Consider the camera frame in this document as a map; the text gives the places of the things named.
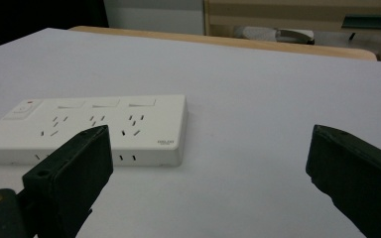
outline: electrical outlet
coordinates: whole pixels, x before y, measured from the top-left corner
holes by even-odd
[[[108,125],[114,166],[182,163],[184,95],[22,101],[0,120],[0,165],[35,165],[85,129]]]

